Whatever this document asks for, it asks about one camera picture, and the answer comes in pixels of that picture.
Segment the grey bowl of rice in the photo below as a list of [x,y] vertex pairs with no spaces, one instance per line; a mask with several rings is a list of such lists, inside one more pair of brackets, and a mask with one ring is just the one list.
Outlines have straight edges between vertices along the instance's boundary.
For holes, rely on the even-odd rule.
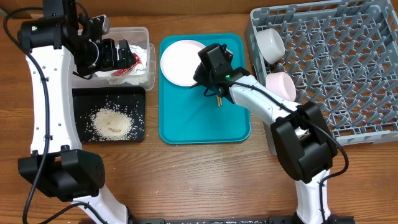
[[261,55],[268,64],[276,63],[285,54],[282,37],[273,28],[257,32],[256,42]]

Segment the small white plate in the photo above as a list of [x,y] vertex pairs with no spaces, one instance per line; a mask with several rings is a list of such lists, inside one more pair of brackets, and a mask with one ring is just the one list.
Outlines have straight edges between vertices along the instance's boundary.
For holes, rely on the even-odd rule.
[[285,72],[268,74],[266,76],[266,88],[286,100],[295,101],[296,99],[294,82]]

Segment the white napkin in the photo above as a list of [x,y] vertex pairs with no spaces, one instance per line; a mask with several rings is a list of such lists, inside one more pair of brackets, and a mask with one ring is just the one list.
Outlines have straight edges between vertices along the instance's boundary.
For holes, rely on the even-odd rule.
[[131,72],[126,75],[112,77],[111,74],[116,70],[107,72],[96,72],[95,76],[99,78],[106,78],[110,85],[121,85],[128,83],[132,85],[143,84],[148,81],[147,77],[147,49],[143,49],[140,46],[129,44],[130,51],[138,54],[141,58],[141,63],[136,66]]

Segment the large white plate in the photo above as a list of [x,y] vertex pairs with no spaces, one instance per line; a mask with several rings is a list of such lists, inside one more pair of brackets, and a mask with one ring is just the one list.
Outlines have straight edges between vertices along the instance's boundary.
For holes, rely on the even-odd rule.
[[174,85],[192,86],[195,71],[201,60],[199,51],[205,45],[195,40],[179,40],[168,46],[160,58],[160,69],[164,77]]

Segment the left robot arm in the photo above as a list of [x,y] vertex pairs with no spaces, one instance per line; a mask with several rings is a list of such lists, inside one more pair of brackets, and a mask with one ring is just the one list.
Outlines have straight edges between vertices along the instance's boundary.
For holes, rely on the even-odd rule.
[[75,1],[44,1],[43,16],[24,22],[16,45],[32,78],[34,135],[20,175],[48,197],[82,209],[95,223],[134,223],[127,206],[105,184],[102,158],[84,151],[76,130],[72,77],[131,67],[136,58],[126,40],[105,39],[106,16],[78,13]]

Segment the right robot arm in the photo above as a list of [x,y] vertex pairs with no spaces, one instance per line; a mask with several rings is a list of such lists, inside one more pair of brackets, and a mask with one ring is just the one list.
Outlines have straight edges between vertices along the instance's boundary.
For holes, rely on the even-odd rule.
[[336,144],[319,107],[300,105],[277,96],[242,67],[233,68],[226,45],[211,44],[198,52],[200,64],[193,76],[214,95],[242,106],[269,126],[283,170],[294,179],[297,223],[333,223],[327,202],[327,179]]

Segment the red snack wrapper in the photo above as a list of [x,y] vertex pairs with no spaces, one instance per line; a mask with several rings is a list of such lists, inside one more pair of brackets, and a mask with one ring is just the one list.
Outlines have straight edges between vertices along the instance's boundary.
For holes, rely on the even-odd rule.
[[111,74],[112,77],[118,77],[118,76],[123,76],[128,74],[129,72],[131,72],[136,66],[138,66],[141,63],[141,58],[138,56],[138,54],[133,53],[134,58],[136,59],[135,64],[133,64],[131,67],[129,68],[124,68],[124,69],[120,69],[120,70],[116,70],[115,72],[113,72]]

